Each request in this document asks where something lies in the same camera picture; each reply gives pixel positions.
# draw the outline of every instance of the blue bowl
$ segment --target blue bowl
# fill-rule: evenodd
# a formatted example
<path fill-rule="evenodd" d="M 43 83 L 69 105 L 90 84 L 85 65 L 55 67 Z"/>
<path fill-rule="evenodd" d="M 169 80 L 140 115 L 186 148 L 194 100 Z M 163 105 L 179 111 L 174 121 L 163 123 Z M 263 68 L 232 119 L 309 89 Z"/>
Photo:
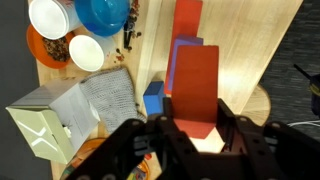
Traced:
<path fill-rule="evenodd" d="M 99 36 L 112 36 L 125 24 L 129 0 L 75 0 L 75 8 L 82 24 Z"/>

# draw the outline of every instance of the gray carpet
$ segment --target gray carpet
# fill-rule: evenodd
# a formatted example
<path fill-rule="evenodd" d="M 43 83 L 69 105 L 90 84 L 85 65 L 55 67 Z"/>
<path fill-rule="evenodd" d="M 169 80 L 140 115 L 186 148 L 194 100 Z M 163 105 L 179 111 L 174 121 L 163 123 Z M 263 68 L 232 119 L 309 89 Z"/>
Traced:
<path fill-rule="evenodd" d="M 268 121 L 291 123 L 319 119 L 311 111 L 309 81 L 293 67 L 294 63 L 311 75 L 320 73 L 319 0 L 304 0 L 260 81 L 271 98 Z M 320 127 L 295 128 L 320 141 Z"/>
<path fill-rule="evenodd" d="M 52 179 L 49 161 L 34 156 L 5 110 L 39 86 L 25 38 L 27 6 L 27 0 L 0 1 L 0 180 Z"/>

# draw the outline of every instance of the cardboard box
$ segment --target cardboard box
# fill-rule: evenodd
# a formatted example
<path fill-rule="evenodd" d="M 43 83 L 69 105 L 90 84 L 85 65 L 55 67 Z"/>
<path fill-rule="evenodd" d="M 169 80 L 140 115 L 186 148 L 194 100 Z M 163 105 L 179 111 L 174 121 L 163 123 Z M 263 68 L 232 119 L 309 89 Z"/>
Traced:
<path fill-rule="evenodd" d="M 79 81 L 53 80 L 6 108 L 35 156 L 67 164 L 97 126 Z"/>

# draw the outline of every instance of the orange bowl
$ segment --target orange bowl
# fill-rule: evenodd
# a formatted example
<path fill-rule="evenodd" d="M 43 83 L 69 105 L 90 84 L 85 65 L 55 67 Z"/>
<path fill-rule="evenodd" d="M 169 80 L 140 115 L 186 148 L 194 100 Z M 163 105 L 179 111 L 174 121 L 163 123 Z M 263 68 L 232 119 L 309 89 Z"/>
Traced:
<path fill-rule="evenodd" d="M 68 44 L 74 37 L 74 34 L 68 33 L 66 36 Z M 67 59 L 66 62 L 55 61 L 51 56 L 48 55 L 42 41 L 43 36 L 41 36 L 35 28 L 30 24 L 27 30 L 27 42 L 29 49 L 33 56 L 47 67 L 53 69 L 62 69 L 68 65 L 71 58 Z"/>

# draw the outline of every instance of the red block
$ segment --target red block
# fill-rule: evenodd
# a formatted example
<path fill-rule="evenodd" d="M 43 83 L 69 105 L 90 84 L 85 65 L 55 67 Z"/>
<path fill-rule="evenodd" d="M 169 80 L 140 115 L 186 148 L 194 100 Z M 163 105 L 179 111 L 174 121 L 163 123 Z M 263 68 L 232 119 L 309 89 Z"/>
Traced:
<path fill-rule="evenodd" d="M 197 36 L 198 26 L 200 23 L 202 10 L 202 1 L 197 0 L 177 0 L 174 12 L 173 30 L 171 37 L 171 46 L 169 54 L 169 62 L 166 74 L 166 81 L 164 84 L 164 93 L 171 94 L 168 90 L 168 82 L 171 71 L 171 61 L 173 54 L 174 40 L 179 34 Z"/>
<path fill-rule="evenodd" d="M 172 89 L 175 119 L 211 123 L 178 127 L 190 137 L 205 138 L 214 127 L 218 110 L 218 46 L 179 46 Z"/>

